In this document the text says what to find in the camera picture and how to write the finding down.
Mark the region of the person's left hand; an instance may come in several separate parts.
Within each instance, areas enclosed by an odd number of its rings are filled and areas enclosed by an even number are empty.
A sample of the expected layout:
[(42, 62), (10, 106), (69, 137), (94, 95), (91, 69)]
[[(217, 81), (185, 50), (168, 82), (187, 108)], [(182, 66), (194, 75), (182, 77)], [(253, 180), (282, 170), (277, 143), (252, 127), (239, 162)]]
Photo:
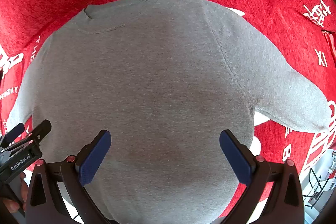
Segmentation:
[(1, 198), (5, 207), (8, 209), (10, 213), (16, 213), (20, 208), (26, 211), (26, 201), (27, 201), (27, 195), (29, 192), (29, 186), (24, 180), (26, 178), (26, 174), (24, 172), (22, 172), (19, 177), (21, 179), (21, 196), (23, 199), (22, 207), (20, 207), (19, 203), (13, 200), (9, 200), (8, 198), (4, 198), (4, 197)]

